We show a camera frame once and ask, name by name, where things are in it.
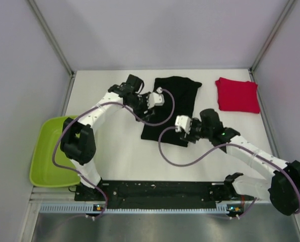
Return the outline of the black t shirt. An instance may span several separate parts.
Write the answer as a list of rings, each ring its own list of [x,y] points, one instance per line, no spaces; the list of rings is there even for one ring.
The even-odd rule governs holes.
[[[194,111],[196,95],[201,86],[202,83],[186,77],[155,78],[154,90],[161,87],[168,90],[170,94],[163,93],[165,103],[163,106],[155,107],[155,115],[150,118],[149,122],[157,124],[167,118],[169,120],[157,127],[145,125],[141,133],[141,139],[157,142],[164,129],[174,126],[178,115],[191,117]]]

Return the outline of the left aluminium frame post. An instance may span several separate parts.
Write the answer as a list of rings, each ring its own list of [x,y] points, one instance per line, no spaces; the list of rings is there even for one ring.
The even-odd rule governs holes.
[[[40,11],[36,1],[34,0],[26,0],[27,5],[31,9],[32,14],[38,21],[38,24],[45,35],[47,41],[49,42],[50,46],[52,47],[54,53],[56,54],[58,60],[66,70],[67,74],[72,77],[74,75],[74,71],[70,67],[60,45],[58,44],[53,32],[51,31],[50,27],[48,26],[47,21],[45,20],[42,12]]]

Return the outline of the folded red t shirt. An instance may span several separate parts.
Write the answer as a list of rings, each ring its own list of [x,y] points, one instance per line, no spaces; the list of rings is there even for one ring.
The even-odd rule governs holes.
[[[220,77],[215,81],[217,102],[221,111],[260,113],[258,85],[254,82],[234,81]]]

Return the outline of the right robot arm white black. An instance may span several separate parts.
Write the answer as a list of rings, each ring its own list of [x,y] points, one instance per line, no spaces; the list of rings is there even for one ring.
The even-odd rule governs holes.
[[[277,158],[247,141],[238,131],[224,127],[214,109],[200,112],[200,118],[179,115],[175,130],[181,138],[195,143],[207,139],[215,149],[239,159],[262,175],[262,179],[242,173],[228,175],[224,194],[234,200],[248,195],[269,201],[282,214],[300,213],[300,162]]]

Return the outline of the aluminium frame post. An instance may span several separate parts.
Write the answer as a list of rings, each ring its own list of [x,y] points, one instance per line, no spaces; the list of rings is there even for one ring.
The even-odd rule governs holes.
[[[249,68],[249,71],[251,74],[253,74],[262,59],[264,58],[265,54],[267,53],[268,49],[272,45],[272,42],[275,40],[276,36],[280,32],[281,27],[285,23],[286,19],[291,14],[292,10],[294,9],[295,5],[297,3],[297,0],[288,0],[285,2],[285,5],[283,7],[283,10],[280,12],[279,17],[276,19],[271,31],[269,32],[265,42],[263,43],[261,49],[259,50],[257,56],[255,57],[251,67]]]
[[[42,12],[40,11],[36,1],[34,0],[26,0],[27,5],[31,9],[32,14],[38,21],[38,24],[45,35],[47,41],[49,42],[50,46],[52,47],[54,53],[56,54],[58,60],[66,70],[67,74],[72,77],[74,75],[74,71],[70,67],[60,45],[58,44],[53,32],[51,31],[50,27],[48,26],[47,21],[45,20]]]

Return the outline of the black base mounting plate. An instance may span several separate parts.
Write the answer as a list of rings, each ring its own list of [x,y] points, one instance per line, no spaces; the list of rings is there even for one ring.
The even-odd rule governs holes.
[[[102,180],[97,185],[108,199],[108,209],[199,209],[215,208],[223,201],[252,201],[223,183],[204,181]]]

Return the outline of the right aluminium frame post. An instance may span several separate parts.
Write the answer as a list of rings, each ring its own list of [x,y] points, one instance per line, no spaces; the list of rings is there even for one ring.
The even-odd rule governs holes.
[[[249,71],[251,74],[253,74],[262,59],[264,58],[265,54],[267,53],[268,49],[272,45],[272,42],[275,40],[276,36],[280,32],[281,27],[285,23],[286,19],[291,14],[292,10],[294,9],[295,5],[297,3],[297,0],[288,0],[285,2],[285,5],[283,7],[283,10],[280,12],[279,17],[276,19],[271,31],[269,32],[265,42],[263,43],[261,49],[259,50],[257,56],[255,57],[251,67],[249,68]]]

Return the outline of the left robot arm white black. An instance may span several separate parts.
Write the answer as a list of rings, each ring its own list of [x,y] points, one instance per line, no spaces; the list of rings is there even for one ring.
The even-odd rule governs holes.
[[[96,154],[95,133],[105,121],[119,109],[127,106],[137,116],[136,120],[149,121],[154,114],[154,107],[164,104],[162,88],[153,92],[139,94],[143,80],[129,75],[126,82],[111,86],[105,96],[77,121],[68,118],[63,123],[64,136],[60,149],[71,160],[86,186],[86,194],[92,200],[101,198],[103,188],[98,183],[101,176],[97,172],[94,156]]]

